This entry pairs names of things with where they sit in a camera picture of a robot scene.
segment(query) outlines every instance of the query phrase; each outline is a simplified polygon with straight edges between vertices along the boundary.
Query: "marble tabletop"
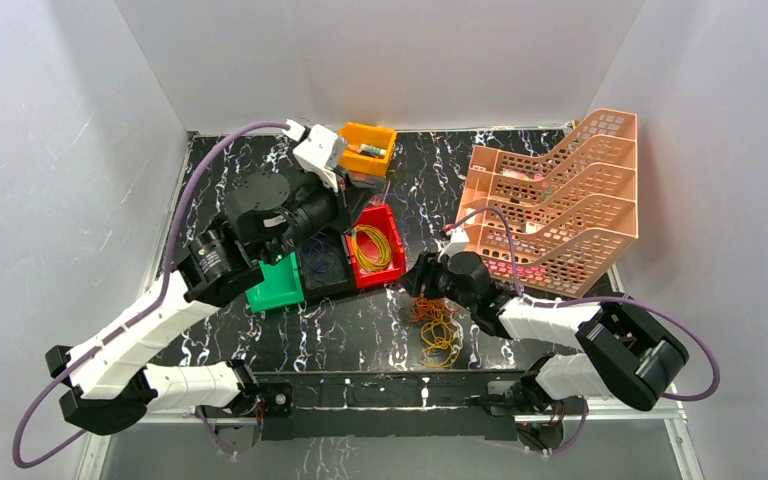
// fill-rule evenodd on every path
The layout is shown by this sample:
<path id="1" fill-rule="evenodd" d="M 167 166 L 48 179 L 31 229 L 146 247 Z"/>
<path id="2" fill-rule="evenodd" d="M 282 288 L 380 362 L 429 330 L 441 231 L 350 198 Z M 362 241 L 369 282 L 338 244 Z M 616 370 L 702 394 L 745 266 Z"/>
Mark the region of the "marble tabletop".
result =
<path id="1" fill-rule="evenodd" d="M 563 138 L 560 130 L 437 131 L 399 133 L 387 177 L 387 203 L 405 244 L 408 267 L 418 254 L 436 248 L 438 230 L 455 220 L 474 145 L 540 155 Z M 219 137 L 192 139 L 185 181 Z M 178 238 L 179 248 L 201 232 L 220 211 L 227 191 L 258 171 L 286 171 L 293 160 L 284 136 L 235 141 L 202 178 L 197 198 Z M 607 276 L 588 293 L 611 290 Z M 531 291 L 539 297 L 548 294 Z M 428 370 L 420 363 L 420 326 L 405 320 L 411 299 L 398 286 L 363 291 L 355 297 L 322 299 L 252 313 L 241 296 L 199 322 L 153 363 L 204 365 L 240 358 L 260 372 L 393 372 Z M 526 369 L 557 345 L 511 341 L 481 333 L 464 313 L 456 315 L 463 350 L 455 369 Z"/>

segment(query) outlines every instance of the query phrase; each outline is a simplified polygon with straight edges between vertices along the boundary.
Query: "robotic arm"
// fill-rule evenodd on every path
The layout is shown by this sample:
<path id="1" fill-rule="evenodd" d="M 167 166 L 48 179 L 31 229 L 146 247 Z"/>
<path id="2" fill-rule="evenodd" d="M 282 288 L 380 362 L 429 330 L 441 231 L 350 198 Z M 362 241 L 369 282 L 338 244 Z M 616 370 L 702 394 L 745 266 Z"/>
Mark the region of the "robotic arm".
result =
<path id="1" fill-rule="evenodd" d="M 262 282 L 261 262 L 278 263 L 325 227 L 351 229 L 380 188 L 375 178 L 338 166 L 346 141 L 336 133 L 321 125 L 287 123 L 284 133 L 298 142 L 293 156 L 300 171 L 291 178 L 256 173 L 230 192 L 224 212 L 176 259 L 177 269 L 157 309 L 127 327 L 128 319 L 157 300 L 160 280 L 93 338 L 46 353 L 49 373 L 56 377 L 70 362 L 99 348 L 63 382 L 69 391 L 60 398 L 60 408 L 67 422 L 108 435 L 148 412 L 207 405 L 244 415 L 254 410 L 265 390 L 291 392 L 288 385 L 260 385 L 237 360 L 202 367 L 148 363 L 184 330 Z M 124 333 L 105 345 L 103 339 L 120 328 Z M 270 401 L 275 397 L 269 395 Z M 275 407 L 288 409 L 289 403 Z"/>
<path id="2" fill-rule="evenodd" d="M 400 283 L 413 297 L 445 297 L 461 305 L 489 335 L 531 338 L 584 352 L 545 355 L 501 398 L 471 397 L 475 405 L 489 401 L 543 411 L 568 397 L 614 396 L 649 411 L 687 363 L 681 342 L 645 310 L 617 303 L 533 306 L 491 279 L 481 258 L 464 251 L 468 242 L 464 230 L 455 229 L 441 252 L 420 254 Z"/>

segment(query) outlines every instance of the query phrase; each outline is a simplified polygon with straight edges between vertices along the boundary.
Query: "white wall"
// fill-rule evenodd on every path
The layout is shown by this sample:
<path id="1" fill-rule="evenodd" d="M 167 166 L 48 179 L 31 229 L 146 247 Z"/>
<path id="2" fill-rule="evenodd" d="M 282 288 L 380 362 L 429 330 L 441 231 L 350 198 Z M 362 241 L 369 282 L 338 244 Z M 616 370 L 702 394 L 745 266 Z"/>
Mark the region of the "white wall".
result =
<path id="1" fill-rule="evenodd" d="M 13 430 L 43 354 L 85 340 L 139 291 L 186 135 L 109 1 L 0 1 L 0 479 L 65 479 L 82 444 L 19 471 Z M 74 427 L 55 395 L 25 458 Z"/>
<path id="2" fill-rule="evenodd" d="M 649 0 L 591 108 L 640 114 L 641 239 L 626 287 L 723 367 L 688 406 L 706 478 L 768 478 L 768 2 Z M 698 350 L 685 392 L 710 375 Z"/>
<path id="3" fill-rule="evenodd" d="M 581 117 L 643 0 L 117 0 L 188 130 Z"/>

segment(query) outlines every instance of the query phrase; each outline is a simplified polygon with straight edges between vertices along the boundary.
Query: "table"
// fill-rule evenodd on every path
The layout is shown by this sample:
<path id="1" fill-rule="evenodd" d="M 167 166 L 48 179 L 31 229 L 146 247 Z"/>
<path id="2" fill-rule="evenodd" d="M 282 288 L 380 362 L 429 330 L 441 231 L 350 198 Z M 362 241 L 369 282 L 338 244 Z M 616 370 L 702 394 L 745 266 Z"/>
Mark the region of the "table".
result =
<path id="1" fill-rule="evenodd" d="M 420 252 L 440 245 L 439 229 L 455 220 L 475 145 L 516 153 L 547 153 L 564 137 L 557 129 L 403 132 L 387 177 L 387 203 L 401 232 L 408 266 Z M 194 137 L 185 181 L 195 164 L 220 137 Z M 197 188 L 179 248 L 210 223 L 226 192 L 257 171 L 291 168 L 291 145 L 284 136 L 235 141 L 211 166 Z M 607 276 L 588 295 L 611 291 Z M 530 291 L 541 298 L 549 295 Z M 364 291 L 356 297 L 323 299 L 253 314 L 241 297 L 194 325 L 163 350 L 153 363 L 194 366 L 239 358 L 255 372 L 395 372 L 428 370 L 420 363 L 418 324 L 405 321 L 412 300 L 397 285 Z M 456 315 L 464 346 L 454 369 L 526 369 L 547 351 L 562 347 L 533 340 L 487 336 L 465 313 Z"/>

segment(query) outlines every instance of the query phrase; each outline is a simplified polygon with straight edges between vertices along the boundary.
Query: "orange-yellow plastic bin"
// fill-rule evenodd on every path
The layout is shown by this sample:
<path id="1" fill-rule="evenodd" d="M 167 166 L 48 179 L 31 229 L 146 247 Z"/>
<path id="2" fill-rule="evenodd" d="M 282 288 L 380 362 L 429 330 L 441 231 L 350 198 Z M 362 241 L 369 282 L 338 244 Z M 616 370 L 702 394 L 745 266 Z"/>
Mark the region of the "orange-yellow plastic bin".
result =
<path id="1" fill-rule="evenodd" d="M 393 146 L 396 144 L 396 131 L 381 127 L 372 127 L 360 123 L 347 123 L 340 129 L 340 136 L 347 142 L 355 145 L 365 143 L 378 148 L 386 148 L 387 155 L 384 158 L 372 158 L 358 155 L 346 150 L 340 159 L 340 165 L 353 172 L 387 176 L 387 167 L 390 166 L 390 158 L 393 157 Z"/>

